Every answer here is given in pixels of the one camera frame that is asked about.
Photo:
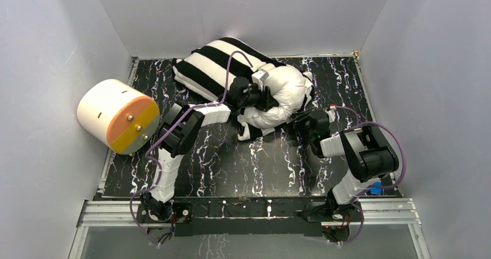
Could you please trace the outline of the black white striped pillowcase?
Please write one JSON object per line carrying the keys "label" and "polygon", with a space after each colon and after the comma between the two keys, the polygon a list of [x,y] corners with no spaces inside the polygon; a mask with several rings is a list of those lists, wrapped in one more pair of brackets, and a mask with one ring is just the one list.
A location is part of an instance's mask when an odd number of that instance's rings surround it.
{"label": "black white striped pillowcase", "polygon": [[172,68],[176,82],[208,101],[225,99],[232,110],[237,110],[237,101],[226,96],[232,83],[239,78],[253,83],[253,73],[267,71],[269,77],[259,85],[270,87],[278,107],[265,112],[247,108],[245,122],[259,129],[271,129],[270,133],[295,114],[312,108],[315,97],[311,72],[301,72],[234,37],[216,39],[193,50],[185,59],[173,59]]}

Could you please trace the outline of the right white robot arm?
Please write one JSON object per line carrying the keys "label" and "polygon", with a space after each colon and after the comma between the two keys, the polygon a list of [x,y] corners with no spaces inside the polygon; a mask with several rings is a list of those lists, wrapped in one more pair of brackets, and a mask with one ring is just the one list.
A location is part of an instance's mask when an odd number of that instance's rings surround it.
{"label": "right white robot arm", "polygon": [[351,129],[330,133],[333,116],[329,112],[309,109],[293,116],[294,126],[303,133],[318,158],[345,156],[348,170],[341,182],[328,193],[327,216],[340,221],[349,213],[351,202],[372,188],[393,189],[376,182],[399,169],[400,162],[387,141],[381,125],[363,122]]}

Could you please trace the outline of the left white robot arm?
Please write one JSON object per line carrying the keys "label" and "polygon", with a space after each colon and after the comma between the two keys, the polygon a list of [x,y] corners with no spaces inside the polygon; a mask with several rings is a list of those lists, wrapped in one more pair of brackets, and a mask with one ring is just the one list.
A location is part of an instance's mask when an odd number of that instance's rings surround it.
{"label": "left white robot arm", "polygon": [[192,105],[176,103],[165,116],[159,128],[158,165],[151,189],[141,194],[142,207],[159,222],[168,221],[173,215],[171,199],[174,197],[175,181],[182,158],[194,146],[201,127],[225,123],[230,115],[235,115],[240,123],[238,139],[254,140],[270,132],[245,122],[245,110],[257,108],[262,112],[278,106],[270,87],[247,80],[235,80],[226,96],[236,100],[237,110],[230,109],[220,100],[212,103]]}

